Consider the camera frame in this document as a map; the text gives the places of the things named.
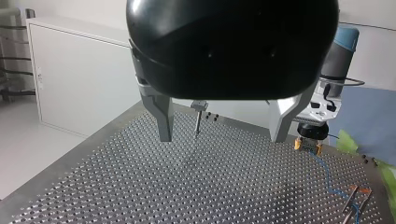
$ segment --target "blue cable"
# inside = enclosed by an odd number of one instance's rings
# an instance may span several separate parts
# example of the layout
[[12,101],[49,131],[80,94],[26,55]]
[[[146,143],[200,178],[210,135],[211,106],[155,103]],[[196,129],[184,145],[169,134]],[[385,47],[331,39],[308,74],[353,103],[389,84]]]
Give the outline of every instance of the blue cable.
[[[330,185],[330,169],[329,169],[329,166],[326,164],[326,162],[324,162],[323,159],[319,158],[313,152],[310,152],[309,154],[311,154],[314,157],[314,159],[326,170],[326,176],[327,176],[326,181],[327,181],[328,191],[333,194],[339,194],[339,195],[341,195],[341,197],[347,199],[348,196],[343,191],[341,191],[340,189],[332,189],[332,187]],[[356,209],[355,224],[359,224],[359,207],[355,203],[353,203],[352,206]]]

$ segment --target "small metal tool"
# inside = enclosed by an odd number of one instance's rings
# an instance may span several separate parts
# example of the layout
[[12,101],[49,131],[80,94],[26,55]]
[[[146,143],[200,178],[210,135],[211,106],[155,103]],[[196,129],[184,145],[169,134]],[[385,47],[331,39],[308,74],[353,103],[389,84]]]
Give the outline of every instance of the small metal tool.
[[[344,219],[343,224],[347,224],[349,222],[349,220],[352,219],[355,216],[356,212],[358,212],[356,210],[356,208],[353,206],[353,201],[355,200],[355,196],[356,196],[358,191],[363,192],[363,191],[359,190],[359,186],[354,186],[354,190],[353,190],[352,194],[349,196],[349,199],[346,202],[346,205],[344,206],[343,213],[347,213],[348,207],[349,207],[349,213],[346,215],[346,218]],[[359,213],[360,214],[366,208],[366,206],[367,206],[372,194],[373,194],[373,192],[371,190],[367,193],[366,198],[364,199],[363,203],[361,203],[361,207],[359,208]]]
[[191,108],[198,112],[197,122],[195,124],[195,133],[199,133],[199,127],[201,125],[202,112],[207,110],[209,103],[207,101],[193,101]]

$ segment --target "orange object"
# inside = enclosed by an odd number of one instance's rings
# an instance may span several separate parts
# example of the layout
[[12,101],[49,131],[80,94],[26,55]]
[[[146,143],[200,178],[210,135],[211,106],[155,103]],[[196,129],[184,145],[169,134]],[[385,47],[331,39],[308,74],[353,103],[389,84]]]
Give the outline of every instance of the orange object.
[[317,148],[318,148],[317,156],[320,156],[321,155],[321,150],[323,149],[323,145],[322,144],[317,145]]
[[301,147],[301,139],[300,138],[296,138],[296,140],[294,141],[294,149],[298,150]]
[[[349,186],[349,188],[354,189],[354,188],[356,188],[356,185],[351,185],[351,186]],[[371,189],[359,188],[359,192],[364,193],[364,194],[369,194],[371,192]]]

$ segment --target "white cabinet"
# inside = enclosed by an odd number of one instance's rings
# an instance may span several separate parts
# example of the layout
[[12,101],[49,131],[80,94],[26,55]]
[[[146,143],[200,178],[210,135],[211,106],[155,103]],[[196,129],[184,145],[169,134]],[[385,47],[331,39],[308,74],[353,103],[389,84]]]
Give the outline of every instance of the white cabinet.
[[43,124],[89,136],[140,100],[126,31],[66,18],[28,28]]

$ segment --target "cabinet door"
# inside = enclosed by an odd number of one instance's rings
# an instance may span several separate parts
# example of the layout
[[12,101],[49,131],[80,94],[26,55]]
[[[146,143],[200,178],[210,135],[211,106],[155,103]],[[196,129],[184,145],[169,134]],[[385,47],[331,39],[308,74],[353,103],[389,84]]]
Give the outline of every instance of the cabinet door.
[[124,46],[32,25],[41,121],[89,136],[140,100]]

